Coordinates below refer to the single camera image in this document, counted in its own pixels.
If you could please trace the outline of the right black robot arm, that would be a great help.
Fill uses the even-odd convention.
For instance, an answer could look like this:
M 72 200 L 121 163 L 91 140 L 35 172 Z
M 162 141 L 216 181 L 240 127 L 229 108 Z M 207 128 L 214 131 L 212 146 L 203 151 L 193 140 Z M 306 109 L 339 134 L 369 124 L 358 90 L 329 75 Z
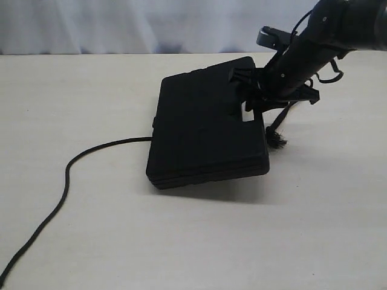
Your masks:
M 336 66 L 352 51 L 386 50 L 386 1 L 319 1 L 307 17 L 300 34 L 262 27 L 257 44 L 276 54 L 263 68 L 231 70 L 229 80 L 239 83 L 247 111 L 315 104 L 319 91 L 306 81 L 326 64 Z

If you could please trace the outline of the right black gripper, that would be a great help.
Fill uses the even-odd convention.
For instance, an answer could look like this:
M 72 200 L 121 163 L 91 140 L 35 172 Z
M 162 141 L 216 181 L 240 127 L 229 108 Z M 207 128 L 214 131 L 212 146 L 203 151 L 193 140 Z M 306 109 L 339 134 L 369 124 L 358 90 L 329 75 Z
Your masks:
M 332 59 L 331 45 L 296 39 L 274 64 L 265 67 L 262 89 L 251 89 L 247 93 L 245 111 L 266 112 L 285 108 L 290 103 L 317 103 L 319 91 L 302 85 Z M 232 68 L 228 81 L 256 83 L 259 75 L 259 68 Z

